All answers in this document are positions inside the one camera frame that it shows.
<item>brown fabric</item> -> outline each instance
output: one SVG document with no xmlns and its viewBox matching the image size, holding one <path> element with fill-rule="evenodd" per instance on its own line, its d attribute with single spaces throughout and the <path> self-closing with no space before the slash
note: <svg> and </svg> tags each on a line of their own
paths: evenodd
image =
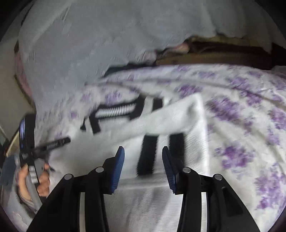
<svg viewBox="0 0 286 232">
<path fill-rule="evenodd" d="M 267 56 L 268 53 L 261 47 L 240 46 L 233 44 L 214 43 L 214 42 L 192 42 L 189 44 L 193 53 L 206 52 L 238 52 L 254 55 Z"/>
<path fill-rule="evenodd" d="M 166 57 L 156 61 L 157 65 L 176 64 L 214 64 L 225 63 L 234 65 L 245 65 L 254 68 L 270 70 L 270 55 L 254 55 L 234 52 L 211 52 L 211 53 L 188 53 L 174 57 Z"/>
<path fill-rule="evenodd" d="M 214 37 L 201 37 L 192 36 L 187 39 L 188 42 L 215 42 L 223 44 L 232 44 L 238 46 L 248 46 L 248 47 L 260 47 L 259 43 L 255 39 L 251 39 L 248 36 L 238 37 L 227 37 L 224 34 L 218 34 Z"/>
</svg>

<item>black stripe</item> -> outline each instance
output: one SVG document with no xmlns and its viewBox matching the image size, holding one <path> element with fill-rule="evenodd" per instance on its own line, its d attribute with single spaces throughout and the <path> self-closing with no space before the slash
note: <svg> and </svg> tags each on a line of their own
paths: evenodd
<svg viewBox="0 0 286 232">
<path fill-rule="evenodd" d="M 137 102 L 136 102 L 135 109 L 129 116 L 130 120 L 141 116 L 143 108 L 144 108 L 144 102 L 145 102 L 145 97 L 143 97 L 142 95 L 139 95 Z"/>
<path fill-rule="evenodd" d="M 84 122 L 82 123 L 82 126 L 80 127 L 82 131 L 86 131 L 86 118 L 84 118 Z"/>
<path fill-rule="evenodd" d="M 163 100 L 161 98 L 154 98 L 152 111 L 163 107 Z"/>
<path fill-rule="evenodd" d="M 158 136 L 145 135 L 143 139 L 140 158 L 137 164 L 137 174 L 150 175 L 154 170 Z"/>
<path fill-rule="evenodd" d="M 96 111 L 92 112 L 89 116 L 90 125 L 92 128 L 93 134 L 100 132 L 98 118 L 95 117 L 95 113 L 96 113 Z"/>
<path fill-rule="evenodd" d="M 169 151 L 173 157 L 184 160 L 185 140 L 183 133 L 170 135 Z"/>
</svg>

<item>purple flower pattern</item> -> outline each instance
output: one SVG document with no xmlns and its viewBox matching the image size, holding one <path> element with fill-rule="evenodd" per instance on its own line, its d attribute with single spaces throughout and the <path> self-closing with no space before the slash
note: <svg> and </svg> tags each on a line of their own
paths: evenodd
<svg viewBox="0 0 286 232">
<path fill-rule="evenodd" d="M 247 74 L 249 74 L 253 77 L 257 77 L 257 78 L 260 78 L 262 76 L 262 73 L 260 71 L 257 71 L 257 70 L 248 71 Z"/>
<path fill-rule="evenodd" d="M 267 145 L 280 145 L 279 135 L 274 134 L 273 129 L 267 129 Z"/>
<path fill-rule="evenodd" d="M 128 80 L 128 81 L 134 81 L 134 77 L 135 77 L 134 74 L 130 74 L 130 75 L 127 77 L 127 80 Z"/>
<path fill-rule="evenodd" d="M 245 118 L 243 120 L 243 127 L 246 130 L 244 132 L 245 135 L 247 135 L 247 134 L 252 132 L 252 125 L 253 125 L 253 123 L 254 123 L 254 117 L 253 116 L 249 116 L 249 117 L 247 117 L 247 118 Z"/>
<path fill-rule="evenodd" d="M 185 85 L 182 85 L 181 87 L 176 88 L 175 91 L 180 93 L 181 98 L 184 98 L 191 94 L 201 92 L 202 87 L 196 86 L 196 85 L 185 84 Z"/>
<path fill-rule="evenodd" d="M 170 84 L 172 80 L 170 79 L 158 79 L 157 84 Z"/>
<path fill-rule="evenodd" d="M 105 103 L 107 105 L 112 104 L 116 102 L 118 99 L 120 99 L 121 97 L 122 97 L 121 93 L 118 90 L 115 90 L 105 95 Z"/>
<path fill-rule="evenodd" d="M 235 141 L 224 149 L 218 147 L 215 149 L 216 156 L 221 156 L 224 169 L 231 169 L 233 172 L 240 172 L 240 168 L 253 161 L 254 151 L 247 151 L 239 142 Z"/>
<path fill-rule="evenodd" d="M 241 91 L 240 96 L 247 97 L 246 100 L 247 104 L 249 106 L 254 106 L 254 107 L 259 106 L 263 100 L 262 97 L 260 97 L 259 95 L 250 93 L 248 91 Z"/>
<path fill-rule="evenodd" d="M 279 103 L 282 103 L 283 102 L 283 98 L 280 97 L 278 94 L 272 94 L 272 100 L 273 101 L 277 101 Z"/>
<path fill-rule="evenodd" d="M 243 78 L 240 76 L 235 76 L 234 78 L 227 78 L 226 79 L 230 86 L 233 89 L 238 89 L 238 90 L 250 90 L 251 85 L 248 83 L 247 78 Z"/>
<path fill-rule="evenodd" d="M 237 70 L 239 69 L 240 67 L 237 66 L 237 65 L 223 65 L 226 67 L 226 70 Z"/>
<path fill-rule="evenodd" d="M 279 108 L 269 111 L 271 120 L 275 123 L 275 128 L 279 130 L 286 130 L 286 114 Z"/>
<path fill-rule="evenodd" d="M 71 110 L 70 112 L 69 112 L 69 118 L 70 118 L 70 120 L 73 120 L 73 119 L 75 119 L 75 118 L 77 118 L 78 117 L 78 112 L 76 111 L 76 110 Z"/>
<path fill-rule="evenodd" d="M 91 97 L 92 97 L 92 93 L 89 92 L 89 93 L 85 93 L 82 95 L 82 98 L 80 99 L 81 102 L 88 102 L 91 100 Z"/>
<path fill-rule="evenodd" d="M 211 71 L 199 71 L 196 74 L 198 74 L 200 79 L 207 79 L 207 78 L 215 77 L 215 73 Z"/>
<path fill-rule="evenodd" d="M 191 67 L 189 65 L 178 65 L 178 67 L 176 67 L 174 69 L 174 71 L 178 71 L 178 72 L 187 72 L 191 69 Z"/>
<path fill-rule="evenodd" d="M 273 208 L 283 209 L 286 203 L 285 192 L 281 189 L 286 184 L 285 174 L 278 173 L 278 164 L 260 171 L 260 177 L 255 179 L 256 193 L 261 196 L 257 209 Z"/>
<path fill-rule="evenodd" d="M 275 86 L 276 90 L 286 90 L 286 80 L 281 77 L 275 77 L 270 80 L 270 82 Z"/>
<path fill-rule="evenodd" d="M 215 117 L 222 121 L 236 121 L 239 119 L 239 112 L 242 107 L 238 102 L 231 101 L 228 97 L 222 99 L 214 98 L 207 102 L 209 110 L 215 114 Z"/>
<path fill-rule="evenodd" d="M 128 87 L 131 93 L 140 93 L 141 89 L 134 87 L 134 86 L 129 86 Z"/>
</svg>

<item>finger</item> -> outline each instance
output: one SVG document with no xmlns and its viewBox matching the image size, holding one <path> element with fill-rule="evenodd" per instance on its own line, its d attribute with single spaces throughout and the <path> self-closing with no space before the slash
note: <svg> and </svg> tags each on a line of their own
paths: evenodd
<svg viewBox="0 0 286 232">
<path fill-rule="evenodd" d="M 50 166 L 49 166 L 47 163 L 45 163 L 44 169 L 47 170 L 47 169 L 49 169 L 49 168 L 50 168 Z"/>
<path fill-rule="evenodd" d="M 37 191 L 38 191 L 38 192 L 41 192 L 41 191 L 43 191 L 43 190 L 45 190 L 45 189 L 48 189 L 50 185 L 51 185 L 50 181 L 47 180 L 47 181 L 43 182 L 42 184 L 40 184 L 40 185 L 37 187 Z"/>
<path fill-rule="evenodd" d="M 26 186 L 26 180 L 25 177 L 28 174 L 28 165 L 25 165 L 22 167 L 22 169 L 19 171 L 19 180 L 18 180 L 18 186 L 19 186 L 19 193 L 20 195 L 27 199 L 31 200 L 31 196 L 28 192 L 27 186 Z"/>
<path fill-rule="evenodd" d="M 41 176 L 39 177 L 40 183 L 45 182 L 49 179 L 49 174 L 46 171 L 43 171 Z"/>
<path fill-rule="evenodd" d="M 26 176 L 28 175 L 29 169 L 28 169 L 28 165 L 25 164 L 19 171 L 19 179 L 25 179 Z"/>
<path fill-rule="evenodd" d="M 39 193 L 40 197 L 47 197 L 49 195 L 49 189 L 45 189 L 41 193 Z"/>
</svg>

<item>bedsheet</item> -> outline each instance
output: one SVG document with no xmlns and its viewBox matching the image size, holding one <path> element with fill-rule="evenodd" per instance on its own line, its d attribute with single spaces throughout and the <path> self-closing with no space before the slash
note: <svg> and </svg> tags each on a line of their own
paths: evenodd
<svg viewBox="0 0 286 232">
<path fill-rule="evenodd" d="M 100 102 L 116 103 L 141 93 L 175 103 L 200 93 L 207 119 L 209 174 L 221 173 L 226 178 L 265 232 L 286 205 L 282 69 L 267 72 L 216 64 L 118 72 L 87 83 L 37 114 L 35 143 L 76 134 L 84 117 Z"/>
</svg>

